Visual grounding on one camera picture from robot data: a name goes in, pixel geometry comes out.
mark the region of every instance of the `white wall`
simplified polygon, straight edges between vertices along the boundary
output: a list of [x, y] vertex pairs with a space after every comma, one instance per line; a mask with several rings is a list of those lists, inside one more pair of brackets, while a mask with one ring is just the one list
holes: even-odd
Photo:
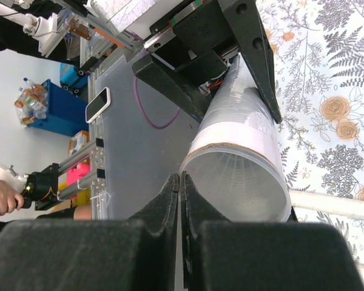
[[[69, 138], [20, 125], [13, 103], [19, 87], [25, 87], [24, 77], [35, 82], [51, 79], [59, 84], [59, 63], [8, 50], [0, 52], [0, 161], [13, 165], [18, 173], [31, 173], [65, 159]], [[6, 216], [5, 220], [31, 218], [39, 214], [21, 210]]]

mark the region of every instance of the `finger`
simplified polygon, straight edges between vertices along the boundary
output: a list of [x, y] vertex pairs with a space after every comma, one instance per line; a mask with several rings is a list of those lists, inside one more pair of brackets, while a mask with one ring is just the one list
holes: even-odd
[[12, 213], [16, 209], [15, 197], [8, 197], [7, 207], [8, 207], [7, 213]]
[[21, 208], [22, 208], [22, 207], [23, 207], [23, 205], [24, 205], [24, 197], [23, 197], [21, 194], [17, 193], [17, 194], [15, 195], [15, 200], [16, 200], [16, 202], [17, 202], [17, 207], [16, 207], [16, 209], [21, 210]]
[[0, 216], [5, 215], [8, 210], [7, 199], [0, 199]]

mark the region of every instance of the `table surface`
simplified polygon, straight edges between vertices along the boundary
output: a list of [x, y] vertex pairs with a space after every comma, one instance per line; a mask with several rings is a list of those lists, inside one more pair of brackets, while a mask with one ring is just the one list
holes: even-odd
[[[258, 0], [274, 51], [290, 189], [364, 200], [364, 1]], [[364, 264], [364, 221], [296, 209], [336, 227]]]

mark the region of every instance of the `screw hole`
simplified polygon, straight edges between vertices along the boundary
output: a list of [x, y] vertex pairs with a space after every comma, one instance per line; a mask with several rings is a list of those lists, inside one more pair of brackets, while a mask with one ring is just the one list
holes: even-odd
[[236, 8], [236, 13], [239, 15], [243, 15], [247, 12], [247, 4], [242, 3]]
[[261, 50], [263, 48], [263, 40], [261, 38], [255, 38], [252, 45], [255, 49]]

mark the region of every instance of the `person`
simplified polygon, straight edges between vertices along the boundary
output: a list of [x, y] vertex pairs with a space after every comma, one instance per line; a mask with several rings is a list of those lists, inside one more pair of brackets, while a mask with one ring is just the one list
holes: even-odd
[[[15, 191], [6, 182], [0, 181], [0, 217], [12, 213], [15, 210], [20, 210], [24, 204], [23, 196]], [[41, 215], [38, 218], [68, 218], [74, 220], [90, 220], [92, 219], [92, 211], [90, 205], [79, 206], [61, 210], [55, 213]], [[6, 225], [11, 222], [0, 222], [0, 232]]]
[[[52, 13], [58, 14], [62, 7], [52, 1], [36, 0], [29, 9], [24, 10], [20, 6], [14, 5], [18, 13], [32, 14], [36, 17], [48, 19]], [[13, 50], [22, 55], [45, 58], [38, 51], [39, 42], [23, 32], [23, 27], [0, 16], [0, 52], [3, 50]], [[78, 65], [79, 59], [67, 59], [67, 46], [62, 40], [56, 49], [47, 58], [52, 61], [64, 62], [66, 64]]]

